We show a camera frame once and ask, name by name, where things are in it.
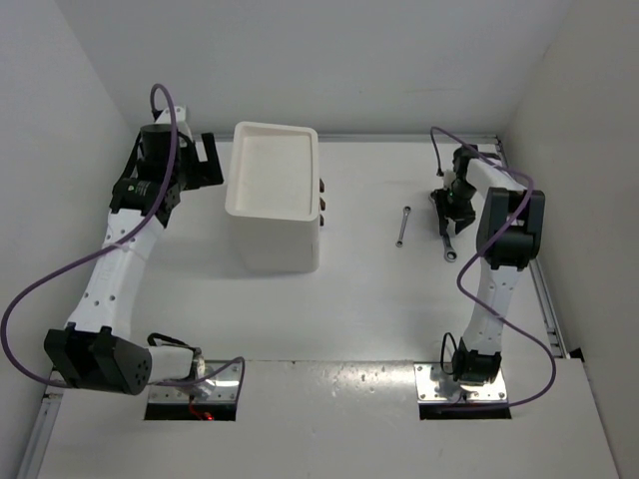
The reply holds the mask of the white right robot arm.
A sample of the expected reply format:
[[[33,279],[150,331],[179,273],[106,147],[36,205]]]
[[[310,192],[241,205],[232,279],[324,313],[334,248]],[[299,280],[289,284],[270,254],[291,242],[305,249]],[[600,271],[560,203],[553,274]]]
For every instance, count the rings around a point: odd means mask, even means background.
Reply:
[[[453,153],[452,169],[441,175],[443,186],[430,194],[447,260],[454,261],[448,228],[458,235],[476,220],[475,195],[483,198],[474,259],[480,265],[474,309],[451,359],[448,374],[460,384],[493,382],[502,359],[501,336],[514,287],[540,247],[546,198],[518,183],[498,158],[475,145]]]

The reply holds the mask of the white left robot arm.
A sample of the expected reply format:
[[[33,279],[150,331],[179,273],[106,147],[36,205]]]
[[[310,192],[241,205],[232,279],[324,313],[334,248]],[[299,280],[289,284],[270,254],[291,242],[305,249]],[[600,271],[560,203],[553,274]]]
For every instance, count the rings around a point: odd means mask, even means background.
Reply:
[[[104,248],[64,328],[44,349],[72,388],[137,395],[149,384],[186,386],[202,375],[201,350],[158,333],[131,341],[134,303],[155,243],[184,191],[223,183],[215,138],[193,138],[185,108],[157,113],[141,128],[112,189]]]

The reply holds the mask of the short silver wrench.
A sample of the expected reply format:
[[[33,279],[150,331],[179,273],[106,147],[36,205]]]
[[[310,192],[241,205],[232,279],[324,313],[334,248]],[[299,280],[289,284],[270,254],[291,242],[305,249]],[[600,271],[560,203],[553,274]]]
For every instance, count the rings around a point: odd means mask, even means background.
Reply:
[[[395,246],[396,247],[403,247],[403,239],[404,239],[405,230],[406,230],[406,226],[407,226],[407,222],[408,222],[408,218],[409,218],[410,213],[411,213],[411,207],[410,206],[405,206],[402,209],[402,218],[401,218],[400,229],[399,229],[399,232],[398,232],[397,240],[395,242]]]

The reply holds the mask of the long silver ratchet wrench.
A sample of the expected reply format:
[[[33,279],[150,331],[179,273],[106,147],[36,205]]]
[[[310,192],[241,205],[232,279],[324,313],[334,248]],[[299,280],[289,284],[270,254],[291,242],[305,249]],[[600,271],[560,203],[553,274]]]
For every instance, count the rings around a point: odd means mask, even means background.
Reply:
[[[456,262],[457,253],[454,247],[452,246],[451,239],[449,234],[447,236],[441,236],[441,240],[444,247],[443,257],[447,262]]]

